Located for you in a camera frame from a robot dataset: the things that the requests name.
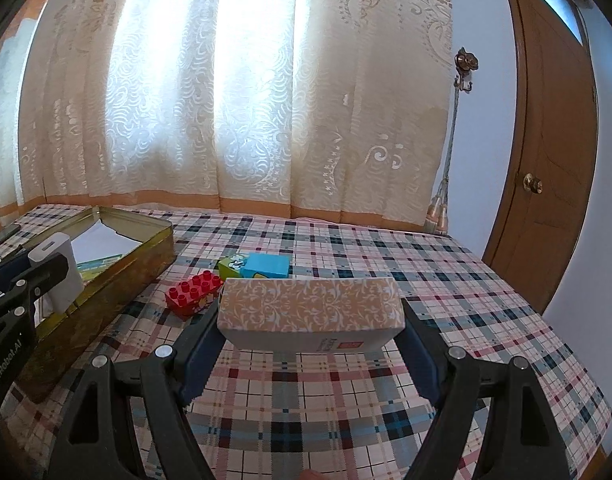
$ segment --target curtain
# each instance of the curtain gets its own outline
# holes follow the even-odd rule
[[[450,48],[451,0],[49,0],[23,195],[419,229]]]
[[[46,0],[27,0],[0,40],[0,228],[36,202],[24,204],[17,155],[17,115],[26,56]]]

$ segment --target red building block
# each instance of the red building block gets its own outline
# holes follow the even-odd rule
[[[181,318],[194,316],[217,298],[224,282],[210,270],[177,283],[166,291],[166,305]]]

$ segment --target brass door knob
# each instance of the brass door knob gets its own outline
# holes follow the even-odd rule
[[[544,186],[542,186],[542,181],[531,173],[526,173],[522,184],[524,185],[524,189],[526,191],[535,194],[541,194],[542,190],[544,189]]]

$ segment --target checkered fabric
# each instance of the checkered fabric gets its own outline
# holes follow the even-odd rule
[[[44,205],[19,219],[22,231],[0,255],[81,208]],[[175,227],[177,259],[111,323],[40,405],[13,387],[2,409],[10,431],[48,465],[64,406],[93,356],[115,361],[173,342],[185,323],[165,307],[164,290],[238,251],[286,254],[295,277],[393,276],[421,319],[476,357],[527,357],[566,443],[573,478],[593,457],[611,420],[587,370],[542,318],[480,259],[447,237],[198,212],[139,210]],[[134,424],[147,472],[162,478],[141,399]],[[394,479],[406,474],[432,422],[394,342],[366,354],[241,351],[226,343],[188,420],[218,479],[291,480],[304,468],[331,479]],[[456,479],[470,479],[487,407],[480,403]]]

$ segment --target floral patterned box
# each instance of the floral patterned box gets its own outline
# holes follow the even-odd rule
[[[369,352],[404,329],[404,313],[393,278],[229,278],[217,327],[246,350]]]

